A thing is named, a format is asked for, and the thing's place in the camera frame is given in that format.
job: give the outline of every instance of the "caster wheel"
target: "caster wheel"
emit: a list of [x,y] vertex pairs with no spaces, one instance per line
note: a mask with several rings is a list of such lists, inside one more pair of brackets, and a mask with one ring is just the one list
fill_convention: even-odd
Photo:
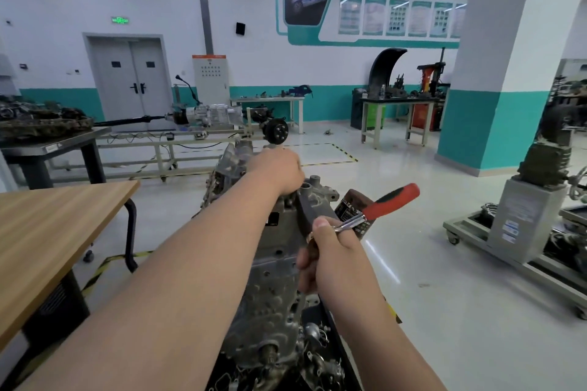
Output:
[[449,243],[452,244],[453,246],[456,246],[457,244],[459,244],[461,242],[461,239],[459,237],[457,237],[455,234],[451,233],[451,232],[446,232],[447,237],[449,238]]
[[91,250],[86,252],[86,254],[83,256],[83,261],[84,263],[91,263],[94,261],[94,253]]
[[575,308],[575,313],[576,313],[576,316],[578,318],[580,318],[581,320],[587,320],[587,310],[585,310],[585,309],[580,308],[579,306],[577,306]]

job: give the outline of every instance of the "left hand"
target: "left hand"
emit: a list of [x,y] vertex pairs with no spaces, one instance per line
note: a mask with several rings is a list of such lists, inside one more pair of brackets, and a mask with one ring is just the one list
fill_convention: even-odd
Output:
[[247,164],[247,173],[275,186],[279,195],[289,195],[304,182],[299,156],[283,147],[265,148]]

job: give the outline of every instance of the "double door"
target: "double door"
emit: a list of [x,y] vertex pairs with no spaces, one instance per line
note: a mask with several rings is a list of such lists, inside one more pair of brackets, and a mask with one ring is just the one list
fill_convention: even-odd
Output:
[[[91,37],[90,50],[106,120],[161,116],[171,111],[172,88],[157,38]],[[122,125],[116,131],[165,130],[165,119]]]

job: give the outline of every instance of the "workbench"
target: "workbench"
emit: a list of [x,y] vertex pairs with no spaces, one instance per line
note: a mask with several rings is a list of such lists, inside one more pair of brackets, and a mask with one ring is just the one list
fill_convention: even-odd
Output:
[[[29,349],[19,365],[88,317],[72,267],[138,186],[124,181],[0,194],[0,350],[22,329]],[[129,221],[125,257],[136,269],[134,226]]]
[[[289,102],[290,103],[290,121],[288,124],[290,126],[297,125],[297,131],[300,135],[304,134],[304,97],[299,96],[274,96],[270,98],[238,98],[238,99],[231,99],[230,105],[234,106],[237,104],[246,104],[254,102],[256,104],[264,104],[266,102]],[[297,102],[297,122],[294,120],[293,112],[294,112],[294,102]]]
[[0,143],[0,150],[8,164],[20,166],[25,176],[26,184],[31,190],[53,187],[53,181],[49,176],[45,162],[75,149],[82,151],[90,182],[92,184],[105,183],[106,176],[104,175],[104,168],[96,145],[96,138],[106,135],[111,130],[111,127],[94,127],[87,132],[42,143]]
[[[383,106],[386,104],[394,105],[408,105],[409,112],[407,115],[407,126],[406,126],[406,141],[410,139],[412,133],[422,136],[422,147],[428,142],[428,135],[430,134],[430,123],[432,122],[433,106],[434,103],[440,101],[438,98],[390,98],[390,99],[361,99],[363,102],[363,123],[361,126],[361,142],[365,142],[367,137],[373,138],[373,148],[379,147],[379,137],[381,136],[381,120],[383,118]],[[375,117],[375,130],[372,132],[367,131],[367,114],[369,111],[369,104],[377,105],[377,114]],[[413,128],[412,121],[414,119],[414,106],[417,104],[428,105],[428,113],[426,114],[426,124],[423,129]]]

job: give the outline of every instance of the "green exit sign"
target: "green exit sign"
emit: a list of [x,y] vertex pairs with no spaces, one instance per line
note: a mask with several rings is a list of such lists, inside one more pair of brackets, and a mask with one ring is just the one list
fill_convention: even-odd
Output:
[[113,24],[128,24],[128,17],[111,17]]

